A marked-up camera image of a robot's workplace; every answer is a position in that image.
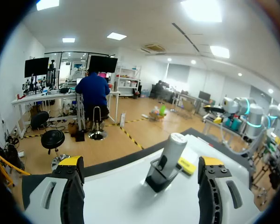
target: power strip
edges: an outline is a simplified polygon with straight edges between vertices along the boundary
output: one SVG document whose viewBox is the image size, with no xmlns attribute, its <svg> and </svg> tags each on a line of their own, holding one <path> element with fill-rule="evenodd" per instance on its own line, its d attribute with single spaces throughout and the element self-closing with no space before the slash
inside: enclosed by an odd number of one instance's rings
<svg viewBox="0 0 280 224">
<path fill-rule="evenodd" d="M 25 155 L 24 155 L 24 152 L 19 152 L 19 153 L 18 153 L 18 156 L 19 156 L 20 158 L 24 157 L 24 156 L 25 156 Z"/>
</svg>

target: black round stool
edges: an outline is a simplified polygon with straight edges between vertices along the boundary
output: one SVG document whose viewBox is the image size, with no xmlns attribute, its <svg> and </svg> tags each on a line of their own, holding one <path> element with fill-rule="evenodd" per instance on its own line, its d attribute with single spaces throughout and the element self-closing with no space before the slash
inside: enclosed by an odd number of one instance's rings
<svg viewBox="0 0 280 224">
<path fill-rule="evenodd" d="M 51 149 L 55 149 L 56 157 L 53 159 L 51 163 L 52 170 L 56 169 L 58 164 L 66 159 L 69 158 L 69 155 L 60 154 L 57 147 L 61 146 L 64 142 L 65 136 L 62 131 L 59 130 L 50 130 L 47 131 L 45 134 L 42 135 L 41 142 L 42 146 L 48 149 L 48 154 L 50 155 Z"/>
<path fill-rule="evenodd" d="M 31 128 L 33 130 L 38 129 L 49 119 L 49 114 L 46 111 L 42 111 L 31 118 Z M 60 154 L 57 147 L 61 146 L 64 142 L 65 136 L 62 131 L 59 130 L 49 130 L 45 134 L 41 135 L 42 146 L 48 149 L 48 154 L 50 155 L 51 149 L 55 149 L 57 157 L 55 157 L 51 163 L 52 170 L 56 169 L 58 164 L 69 158 L 69 155 Z"/>
</svg>

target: computer monitor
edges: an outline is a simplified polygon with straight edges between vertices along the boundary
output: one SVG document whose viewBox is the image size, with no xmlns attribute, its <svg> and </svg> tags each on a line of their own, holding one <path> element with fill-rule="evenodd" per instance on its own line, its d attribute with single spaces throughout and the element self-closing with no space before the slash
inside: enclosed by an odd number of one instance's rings
<svg viewBox="0 0 280 224">
<path fill-rule="evenodd" d="M 25 78 L 48 73 L 49 58 L 42 57 L 25 61 Z"/>
<path fill-rule="evenodd" d="M 210 100 L 210 94 L 200 91 L 198 98 L 209 101 Z"/>
<path fill-rule="evenodd" d="M 82 80 L 82 78 L 77 78 L 76 79 L 76 82 L 77 82 L 77 85 L 79 84 L 79 82 Z"/>
<path fill-rule="evenodd" d="M 92 55 L 90 57 L 89 69 L 95 72 L 115 72 L 117 58 Z"/>
</svg>

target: blue jacket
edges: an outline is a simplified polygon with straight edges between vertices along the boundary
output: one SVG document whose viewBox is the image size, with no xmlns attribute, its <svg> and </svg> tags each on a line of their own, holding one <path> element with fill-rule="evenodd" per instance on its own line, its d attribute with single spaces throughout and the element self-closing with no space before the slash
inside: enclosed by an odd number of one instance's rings
<svg viewBox="0 0 280 224">
<path fill-rule="evenodd" d="M 107 105 L 106 95 L 110 93 L 110 89 L 104 78 L 92 72 L 79 82 L 76 93 L 83 94 L 84 107 L 87 108 L 89 105 Z"/>
</svg>

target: chrome stool base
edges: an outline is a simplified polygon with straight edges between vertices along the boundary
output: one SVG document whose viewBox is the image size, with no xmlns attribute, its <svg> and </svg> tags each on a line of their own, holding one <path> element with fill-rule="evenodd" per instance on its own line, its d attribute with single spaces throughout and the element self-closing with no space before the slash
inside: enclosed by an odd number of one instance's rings
<svg viewBox="0 0 280 224">
<path fill-rule="evenodd" d="M 107 132 L 102 131 L 102 130 L 94 130 L 92 132 L 89 132 L 88 138 L 93 139 L 93 140 L 103 140 L 108 136 Z"/>
<path fill-rule="evenodd" d="M 66 158 L 70 158 L 70 156 L 66 155 L 66 154 L 61 154 L 60 157 L 56 156 L 51 163 L 52 170 L 55 170 L 57 168 L 58 164 Z"/>
</svg>

